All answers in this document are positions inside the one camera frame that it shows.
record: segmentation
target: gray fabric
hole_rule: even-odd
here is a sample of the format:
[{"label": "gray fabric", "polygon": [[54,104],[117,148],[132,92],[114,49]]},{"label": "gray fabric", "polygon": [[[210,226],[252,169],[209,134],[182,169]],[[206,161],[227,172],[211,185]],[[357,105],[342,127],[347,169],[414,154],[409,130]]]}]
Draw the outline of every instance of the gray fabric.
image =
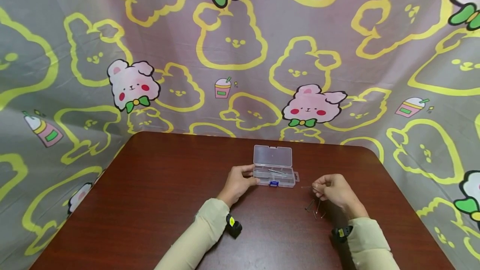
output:
[{"label": "gray fabric", "polygon": [[[480,30],[449,18],[480,0],[216,3],[0,0],[0,269],[27,269],[142,130],[370,148],[452,264],[478,268]],[[150,105],[128,113],[137,81]],[[326,115],[295,122],[307,105]]]}]

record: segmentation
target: brown table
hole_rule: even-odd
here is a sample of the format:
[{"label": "brown table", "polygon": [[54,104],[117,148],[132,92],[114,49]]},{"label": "brown table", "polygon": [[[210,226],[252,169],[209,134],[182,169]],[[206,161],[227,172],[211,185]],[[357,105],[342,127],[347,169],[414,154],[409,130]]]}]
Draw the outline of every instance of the brown table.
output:
[{"label": "brown table", "polygon": [[305,207],[306,188],[341,173],[378,220],[402,270],[453,269],[376,156],[362,147],[142,132],[125,145],[32,270],[151,270],[215,197],[233,165],[252,162],[253,146],[293,149],[294,188],[258,186],[233,208],[243,225],[224,234],[199,270],[353,269],[345,245],[329,238],[345,219],[328,203],[323,219]]}]

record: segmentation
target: sleeve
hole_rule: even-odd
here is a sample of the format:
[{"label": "sleeve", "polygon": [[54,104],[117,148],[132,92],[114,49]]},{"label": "sleeve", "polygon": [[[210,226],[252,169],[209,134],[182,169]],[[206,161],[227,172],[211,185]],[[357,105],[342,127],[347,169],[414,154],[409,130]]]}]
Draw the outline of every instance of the sleeve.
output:
[{"label": "sleeve", "polygon": [[205,201],[192,225],[168,249],[154,270],[194,270],[203,255],[220,239],[229,212],[221,200]]},{"label": "sleeve", "polygon": [[375,220],[361,217],[350,220],[353,226],[348,246],[357,270],[399,270],[382,229]]}]

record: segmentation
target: clear plastic box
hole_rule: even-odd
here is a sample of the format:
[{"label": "clear plastic box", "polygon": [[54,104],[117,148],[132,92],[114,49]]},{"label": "clear plastic box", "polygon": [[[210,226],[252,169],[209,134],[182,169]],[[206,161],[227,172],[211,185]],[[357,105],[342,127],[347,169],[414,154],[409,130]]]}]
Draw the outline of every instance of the clear plastic box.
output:
[{"label": "clear plastic box", "polygon": [[253,176],[259,178],[257,185],[293,188],[299,182],[299,173],[292,168],[290,147],[255,145],[253,148]]}]

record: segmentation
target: left hand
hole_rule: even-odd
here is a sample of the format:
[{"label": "left hand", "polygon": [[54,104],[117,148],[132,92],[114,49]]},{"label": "left hand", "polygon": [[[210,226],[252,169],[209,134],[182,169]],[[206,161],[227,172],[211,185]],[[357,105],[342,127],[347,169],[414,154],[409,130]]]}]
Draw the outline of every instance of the left hand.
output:
[{"label": "left hand", "polygon": [[260,179],[253,177],[255,165],[234,166],[228,174],[227,182],[217,199],[223,201],[229,208],[245,194],[249,187],[256,185]]}]

